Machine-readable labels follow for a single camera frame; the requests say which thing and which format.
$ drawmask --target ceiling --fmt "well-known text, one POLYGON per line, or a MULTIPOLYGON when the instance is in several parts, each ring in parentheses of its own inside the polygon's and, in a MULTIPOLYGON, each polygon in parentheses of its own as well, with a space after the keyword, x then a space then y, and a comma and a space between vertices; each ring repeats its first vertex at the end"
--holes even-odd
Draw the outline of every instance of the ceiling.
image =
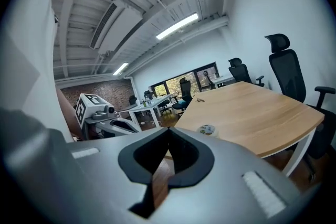
POLYGON ((59 18, 54 44, 55 80, 114 73, 124 62, 129 63, 129 70, 135 70, 140 63, 176 44, 176 39, 182 40, 185 33, 191 35, 195 29, 206 28, 220 19, 224 14, 223 1, 52 0, 59 18), (157 34, 195 12, 198 22, 187 26, 184 33, 163 41, 156 39, 157 34), (108 49, 99 48, 101 44, 108 49))

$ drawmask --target floor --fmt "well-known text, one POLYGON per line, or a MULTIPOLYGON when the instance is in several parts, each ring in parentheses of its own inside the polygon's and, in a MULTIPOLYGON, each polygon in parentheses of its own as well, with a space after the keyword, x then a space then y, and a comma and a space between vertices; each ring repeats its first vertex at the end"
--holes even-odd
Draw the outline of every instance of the floor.
MULTIPOLYGON (((169 112, 165 112, 162 117, 157 116, 157 119, 158 121, 161 121, 161 126, 163 127, 174 126, 178 121, 177 116, 175 116, 174 114, 170 114, 169 112)), ((141 129, 143 131, 155 127, 155 125, 152 124, 153 119, 150 115, 139 115, 138 121, 146 122, 144 125, 141 126, 141 129)), ((266 160, 277 169, 282 170, 288 163, 292 154, 293 151, 283 151, 273 156, 267 157, 264 160, 266 160)), ((313 183, 309 183, 308 181, 309 170, 307 169, 303 161, 299 163, 299 165, 292 172, 289 178, 295 183, 300 191, 304 192, 315 184, 323 181, 323 178, 326 175, 327 166, 330 164, 330 162, 331 161, 328 154, 325 154, 325 156, 323 156, 319 160, 312 159, 312 163, 316 169, 316 178, 313 183)), ((156 170, 155 174, 153 175, 153 195, 156 208, 162 203, 162 201, 168 194, 167 180, 172 175, 174 175, 174 171, 172 171, 166 161, 163 160, 156 170)))

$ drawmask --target ceiling light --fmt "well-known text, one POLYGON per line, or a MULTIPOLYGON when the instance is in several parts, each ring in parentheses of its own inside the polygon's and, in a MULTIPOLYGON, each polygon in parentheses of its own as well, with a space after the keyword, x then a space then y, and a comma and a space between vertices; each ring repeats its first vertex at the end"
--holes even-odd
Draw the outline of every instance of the ceiling light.
POLYGON ((161 40, 162 38, 169 35, 170 33, 178 30, 182 26, 185 26, 186 24, 189 24, 189 23, 191 23, 191 22, 193 22, 194 20, 197 20, 197 19, 198 19, 198 14, 194 13, 193 15, 191 15, 189 17, 186 17, 185 19, 180 20, 178 23, 172 25, 167 30, 165 30, 161 34, 157 35, 156 38, 161 40))
POLYGON ((114 76, 118 75, 121 70, 123 70, 128 65, 127 62, 123 63, 121 67, 119 67, 116 72, 113 73, 114 76))

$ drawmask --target vent grille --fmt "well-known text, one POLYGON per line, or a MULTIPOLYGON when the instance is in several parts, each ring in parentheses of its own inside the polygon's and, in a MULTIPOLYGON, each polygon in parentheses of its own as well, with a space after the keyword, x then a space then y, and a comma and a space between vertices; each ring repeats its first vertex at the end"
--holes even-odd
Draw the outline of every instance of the vent grille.
POLYGON ((115 4, 112 4, 109 7, 109 9, 107 10, 107 12, 105 13, 103 19, 101 20, 100 24, 98 25, 98 27, 96 29, 96 32, 94 33, 94 36, 92 38, 92 41, 91 41, 91 44, 90 44, 91 49, 94 49, 101 31, 103 30, 106 22, 111 17, 112 13, 115 11, 116 8, 117 8, 117 6, 115 4))

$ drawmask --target brick wall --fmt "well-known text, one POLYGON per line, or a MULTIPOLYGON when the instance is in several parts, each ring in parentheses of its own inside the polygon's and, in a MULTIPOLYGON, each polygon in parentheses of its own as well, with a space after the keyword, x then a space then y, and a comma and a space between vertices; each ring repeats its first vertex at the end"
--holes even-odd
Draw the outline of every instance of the brick wall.
POLYGON ((134 95, 130 80, 111 80, 61 89, 71 105, 75 105, 81 93, 97 94, 118 111, 129 104, 129 97, 134 95))

